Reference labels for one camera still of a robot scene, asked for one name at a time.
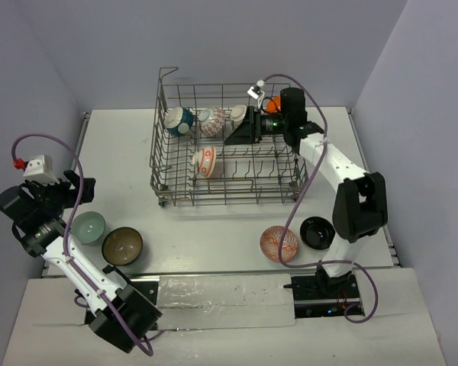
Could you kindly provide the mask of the grey geometric pattern bowl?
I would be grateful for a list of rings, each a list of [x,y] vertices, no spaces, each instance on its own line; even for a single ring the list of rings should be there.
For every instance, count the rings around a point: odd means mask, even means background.
[[[246,116],[247,106],[244,104],[238,104],[231,109],[230,121],[233,130],[236,130],[241,123],[244,121]]]

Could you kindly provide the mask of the white bowl red diamond pattern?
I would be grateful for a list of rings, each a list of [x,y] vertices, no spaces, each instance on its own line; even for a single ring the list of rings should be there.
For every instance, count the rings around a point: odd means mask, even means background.
[[[225,126],[225,112],[220,108],[206,108],[198,115],[199,129],[206,137],[215,137]]]

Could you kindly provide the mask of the plain white bowl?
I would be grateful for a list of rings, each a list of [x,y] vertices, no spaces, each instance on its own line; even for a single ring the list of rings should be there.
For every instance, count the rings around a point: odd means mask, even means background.
[[[265,112],[267,114],[275,114],[281,111],[281,98],[274,97],[269,99],[267,105],[265,106]]]

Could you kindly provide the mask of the orange floral pattern bowl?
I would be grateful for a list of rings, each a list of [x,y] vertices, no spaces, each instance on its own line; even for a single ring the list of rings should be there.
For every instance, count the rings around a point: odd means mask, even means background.
[[[197,172],[206,178],[210,178],[217,162],[217,149],[215,146],[203,146],[195,151],[192,156],[192,165]]]

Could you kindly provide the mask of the blue triangle pattern bowl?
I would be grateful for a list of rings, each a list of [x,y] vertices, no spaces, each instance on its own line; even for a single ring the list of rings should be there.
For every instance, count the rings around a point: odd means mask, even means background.
[[[171,109],[164,120],[165,129],[175,137],[185,136],[194,124],[194,115],[187,108]]]

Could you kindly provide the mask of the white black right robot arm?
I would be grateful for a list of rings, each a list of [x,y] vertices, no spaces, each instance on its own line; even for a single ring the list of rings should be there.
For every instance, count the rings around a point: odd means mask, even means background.
[[[235,130],[225,145],[256,144],[263,136],[281,135],[292,151],[314,166],[336,194],[332,224],[336,236],[316,271],[317,292],[332,298],[343,288],[355,259],[367,239],[387,224],[385,179],[370,173],[348,159],[327,138],[327,126],[308,119],[305,102],[311,96],[304,88],[288,87],[280,92],[280,107],[268,114],[262,111],[265,93],[259,86],[248,90],[257,106],[232,108]]]

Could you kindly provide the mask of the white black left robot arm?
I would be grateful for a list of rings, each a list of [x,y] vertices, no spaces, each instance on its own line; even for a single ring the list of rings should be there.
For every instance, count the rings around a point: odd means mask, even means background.
[[[84,298],[92,319],[89,328],[125,353],[135,347],[153,356],[147,333],[162,316],[160,310],[130,280],[108,278],[112,265],[99,269],[81,251],[61,216],[66,209],[93,201],[94,178],[72,170],[51,185],[26,180],[0,194],[0,211],[12,221],[12,234],[25,252],[55,265]]]

